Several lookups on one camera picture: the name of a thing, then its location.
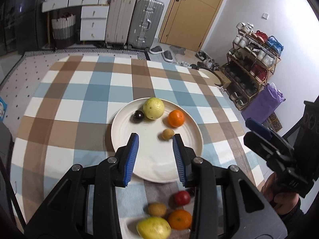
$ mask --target gray slipper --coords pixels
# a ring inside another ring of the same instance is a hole
[[[153,55],[161,54],[163,52],[164,52],[164,50],[161,48],[161,46],[156,46],[150,50],[150,53]]]
[[[173,62],[172,53],[169,50],[164,51],[162,55],[166,62]]]

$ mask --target small brown fruit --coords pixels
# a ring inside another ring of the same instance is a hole
[[[167,128],[162,133],[162,138],[164,140],[170,140],[175,135],[175,132],[173,129]]]
[[[162,203],[153,203],[148,206],[148,213],[151,216],[162,217],[166,213],[166,206]]]

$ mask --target metal bolt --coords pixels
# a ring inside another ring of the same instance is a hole
[[[196,163],[196,164],[201,164],[201,163],[203,162],[203,159],[202,159],[201,157],[195,157],[195,158],[193,159],[193,161],[194,161],[194,163]]]
[[[114,163],[117,162],[117,158],[114,157],[114,156],[112,156],[112,157],[109,157],[109,158],[107,159],[107,161],[108,161],[110,164],[114,164]]]
[[[231,166],[229,166],[229,169],[230,169],[231,171],[233,171],[233,172],[238,172],[238,171],[239,171],[239,168],[238,168],[237,165],[231,165]]]
[[[78,171],[78,170],[80,170],[81,169],[81,165],[79,165],[79,164],[74,164],[73,166],[72,166],[72,171]]]

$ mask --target blue package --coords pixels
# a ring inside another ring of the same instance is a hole
[[[0,121],[3,121],[6,109],[7,109],[7,104],[0,97]]]

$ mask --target silver suitcase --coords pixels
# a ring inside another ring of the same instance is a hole
[[[136,0],[111,0],[105,42],[126,44]]]
[[[146,49],[153,44],[164,3],[157,0],[137,0],[134,8],[128,45]]]

